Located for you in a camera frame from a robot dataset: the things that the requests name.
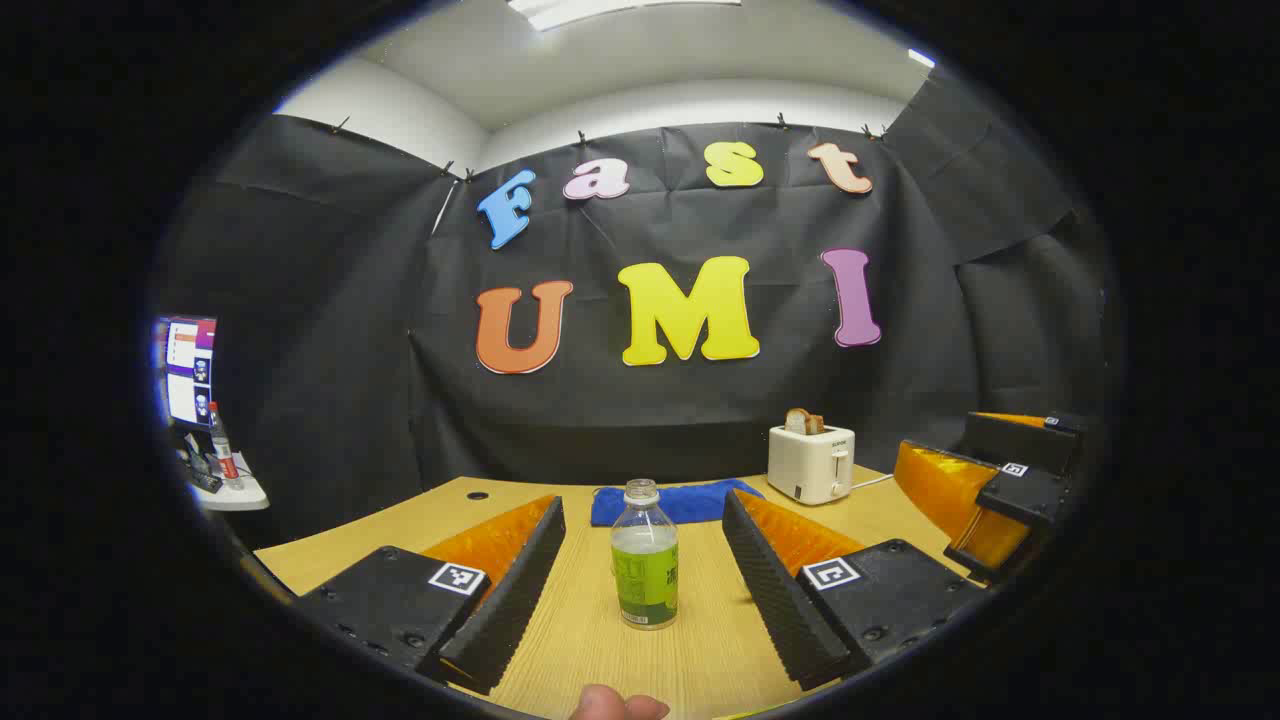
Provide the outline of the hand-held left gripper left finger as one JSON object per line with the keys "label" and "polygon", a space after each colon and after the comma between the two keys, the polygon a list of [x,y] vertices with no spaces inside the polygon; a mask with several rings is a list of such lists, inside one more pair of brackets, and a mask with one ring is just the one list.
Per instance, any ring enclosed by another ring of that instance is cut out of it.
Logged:
{"label": "hand-held left gripper left finger", "polygon": [[392,667],[489,694],[522,642],[566,536],[541,496],[429,550],[383,546],[294,609]]}

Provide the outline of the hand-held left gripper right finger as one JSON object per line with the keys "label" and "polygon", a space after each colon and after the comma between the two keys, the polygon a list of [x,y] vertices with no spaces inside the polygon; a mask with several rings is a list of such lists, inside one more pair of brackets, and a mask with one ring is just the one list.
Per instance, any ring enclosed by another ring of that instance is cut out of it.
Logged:
{"label": "hand-held left gripper right finger", "polygon": [[732,489],[722,529],[788,678],[808,691],[896,657],[986,600],[905,539],[863,544]]}

